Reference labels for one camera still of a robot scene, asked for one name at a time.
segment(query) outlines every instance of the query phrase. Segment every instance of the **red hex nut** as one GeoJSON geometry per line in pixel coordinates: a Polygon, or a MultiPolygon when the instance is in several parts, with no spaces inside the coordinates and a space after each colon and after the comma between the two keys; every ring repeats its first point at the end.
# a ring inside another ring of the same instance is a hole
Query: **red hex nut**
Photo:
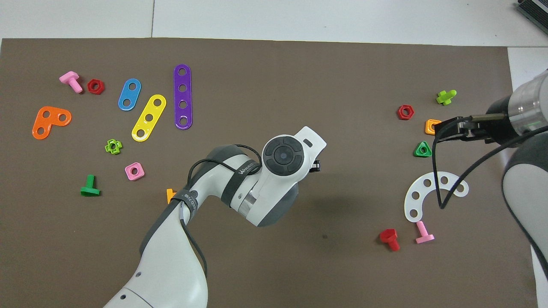
{"type": "Polygon", "coordinates": [[[92,79],[88,82],[88,92],[101,94],[105,90],[105,83],[99,79],[92,79]]]}
{"type": "Polygon", "coordinates": [[[401,105],[398,109],[398,118],[400,120],[409,120],[414,114],[415,111],[411,105],[401,105]]]}

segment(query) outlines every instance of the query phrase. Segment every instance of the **orange piece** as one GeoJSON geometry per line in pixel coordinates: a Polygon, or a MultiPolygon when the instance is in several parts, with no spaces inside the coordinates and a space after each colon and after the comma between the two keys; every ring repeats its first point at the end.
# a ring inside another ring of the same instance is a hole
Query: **orange piece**
{"type": "Polygon", "coordinates": [[[438,124],[438,123],[441,123],[441,122],[442,121],[440,121],[440,120],[428,119],[428,121],[426,121],[426,126],[424,128],[424,132],[428,135],[435,135],[436,131],[434,130],[434,124],[438,124]]]}
{"type": "Polygon", "coordinates": [[[166,189],[165,192],[168,195],[168,204],[169,204],[169,202],[171,201],[171,198],[173,198],[173,196],[175,196],[177,192],[173,191],[173,189],[171,188],[166,189]]]}
{"type": "Polygon", "coordinates": [[[66,109],[50,106],[42,107],[38,111],[35,124],[32,127],[32,136],[38,140],[45,139],[49,135],[52,125],[65,126],[71,120],[72,114],[66,109]]]}

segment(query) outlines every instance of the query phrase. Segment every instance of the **white curved plate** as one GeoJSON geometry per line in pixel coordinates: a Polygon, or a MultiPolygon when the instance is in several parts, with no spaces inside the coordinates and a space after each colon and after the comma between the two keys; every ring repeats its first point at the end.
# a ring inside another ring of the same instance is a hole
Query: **white curved plate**
{"type": "MultiPolygon", "coordinates": [[[[454,175],[453,173],[438,171],[439,189],[450,190],[451,187],[453,187],[453,184],[458,180],[458,178],[459,177],[454,175]],[[442,182],[443,178],[447,178],[446,184],[442,182]]],[[[468,183],[462,181],[460,184],[464,187],[464,190],[459,191],[459,189],[457,188],[457,190],[455,190],[453,194],[457,197],[464,197],[468,194],[468,183]]],[[[411,187],[409,187],[409,190],[406,193],[406,200],[403,205],[407,220],[411,221],[412,223],[416,223],[423,218],[423,200],[426,195],[428,195],[431,191],[435,189],[436,185],[434,184],[434,172],[430,172],[419,177],[411,184],[411,187]],[[429,186],[425,185],[425,182],[428,184],[426,180],[430,181],[429,186]],[[419,194],[418,199],[413,198],[414,192],[419,194]],[[416,217],[411,216],[412,210],[416,210],[416,217]]]]}

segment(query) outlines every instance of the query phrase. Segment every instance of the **pink t-bolt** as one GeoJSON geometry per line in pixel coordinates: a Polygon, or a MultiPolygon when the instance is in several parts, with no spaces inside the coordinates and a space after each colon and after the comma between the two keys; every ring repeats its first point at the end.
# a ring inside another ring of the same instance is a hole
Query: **pink t-bolt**
{"type": "Polygon", "coordinates": [[[419,221],[416,222],[416,226],[419,228],[419,232],[420,232],[420,235],[421,235],[421,237],[416,239],[417,244],[428,242],[428,241],[431,241],[431,240],[434,239],[434,235],[428,234],[428,231],[426,231],[426,228],[424,226],[424,222],[419,220],[419,221]]]}
{"type": "Polygon", "coordinates": [[[70,72],[64,74],[63,76],[59,77],[59,81],[63,82],[64,84],[70,85],[71,88],[74,90],[74,92],[81,93],[83,91],[83,89],[82,89],[82,87],[80,87],[80,85],[76,81],[76,79],[78,79],[78,78],[80,78],[80,76],[78,76],[78,74],[76,74],[73,71],[70,71],[70,72]]]}

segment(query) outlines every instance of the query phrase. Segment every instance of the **green cross nut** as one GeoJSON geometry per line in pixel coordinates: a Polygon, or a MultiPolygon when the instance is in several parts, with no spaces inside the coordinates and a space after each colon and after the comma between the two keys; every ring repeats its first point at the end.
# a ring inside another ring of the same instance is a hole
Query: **green cross nut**
{"type": "Polygon", "coordinates": [[[456,90],[451,90],[449,92],[441,91],[438,93],[438,98],[436,101],[438,104],[443,104],[443,106],[447,106],[451,104],[451,99],[455,97],[456,90]]]}
{"type": "Polygon", "coordinates": [[[105,146],[105,151],[107,153],[117,155],[117,154],[120,154],[121,148],[122,148],[122,143],[120,141],[116,141],[116,139],[111,139],[107,141],[105,146]]]}
{"type": "Polygon", "coordinates": [[[426,143],[426,141],[423,141],[419,143],[419,145],[416,147],[415,152],[413,152],[413,156],[430,157],[432,156],[432,150],[430,150],[428,143],[426,143]]]}
{"type": "Polygon", "coordinates": [[[88,178],[85,181],[85,187],[80,188],[80,194],[86,197],[98,196],[101,192],[98,189],[93,188],[93,182],[95,181],[95,175],[88,174],[88,178]]]}

